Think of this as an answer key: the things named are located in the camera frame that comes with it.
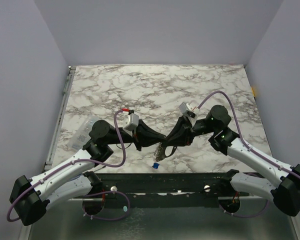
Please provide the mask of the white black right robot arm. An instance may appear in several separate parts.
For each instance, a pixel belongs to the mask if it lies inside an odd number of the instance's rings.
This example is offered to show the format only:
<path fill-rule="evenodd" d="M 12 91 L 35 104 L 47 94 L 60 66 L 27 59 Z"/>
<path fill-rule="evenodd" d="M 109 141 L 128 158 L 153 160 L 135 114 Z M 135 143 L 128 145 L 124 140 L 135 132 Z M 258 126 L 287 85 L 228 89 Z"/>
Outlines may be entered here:
<path fill-rule="evenodd" d="M 214 150 L 246 164 L 261 177 L 234 171 L 220 182 L 219 189 L 230 196 L 234 192 L 250 193 L 274 203 L 284 214 L 295 217 L 300 212 L 300 164 L 281 162 L 240 138 L 229 128 L 232 118 L 222 105 L 215 105 L 204 119 L 200 110 L 181 103 L 182 114 L 167 137 L 166 146 L 183 147 L 192 144 L 196 136 L 212 134 L 209 143 Z"/>

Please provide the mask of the wire keyring with keys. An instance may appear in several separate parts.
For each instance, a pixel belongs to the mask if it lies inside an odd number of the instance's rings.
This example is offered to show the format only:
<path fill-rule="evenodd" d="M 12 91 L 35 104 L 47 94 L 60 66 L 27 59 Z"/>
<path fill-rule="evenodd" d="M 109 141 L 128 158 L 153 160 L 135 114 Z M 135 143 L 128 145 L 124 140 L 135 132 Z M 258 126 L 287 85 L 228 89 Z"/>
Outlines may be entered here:
<path fill-rule="evenodd" d="M 158 145 L 158 147 L 156 148 L 156 150 L 154 152 L 154 156 L 153 156 L 154 157 L 154 163 L 152 165 L 152 167 L 154 169 L 158 169 L 158 167 L 160 165 L 159 162 L 164 160 L 167 157 L 166 149 L 167 149 L 167 147 L 164 146 L 162 143 L 160 143 Z"/>

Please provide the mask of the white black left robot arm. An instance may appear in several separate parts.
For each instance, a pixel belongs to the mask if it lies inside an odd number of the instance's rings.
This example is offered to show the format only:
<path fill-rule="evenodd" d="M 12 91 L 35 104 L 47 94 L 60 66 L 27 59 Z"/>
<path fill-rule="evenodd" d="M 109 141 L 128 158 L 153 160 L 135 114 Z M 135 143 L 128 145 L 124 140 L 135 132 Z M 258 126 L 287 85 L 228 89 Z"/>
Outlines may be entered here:
<path fill-rule="evenodd" d="M 137 150 L 165 141 L 166 136 L 148 127 L 142 120 L 122 128 L 105 120 L 96 121 L 89 133 L 89 140 L 69 159 L 39 175 L 27 178 L 20 176 L 14 182 L 6 214 L 13 222 L 12 211 L 24 226 L 41 219 L 52 206 L 63 201 L 89 196 L 104 195 L 102 183 L 92 171 L 97 166 L 119 168 L 126 162 L 126 149 L 122 149 L 120 163 L 110 164 L 107 159 L 113 154 L 110 145 L 134 144 Z"/>

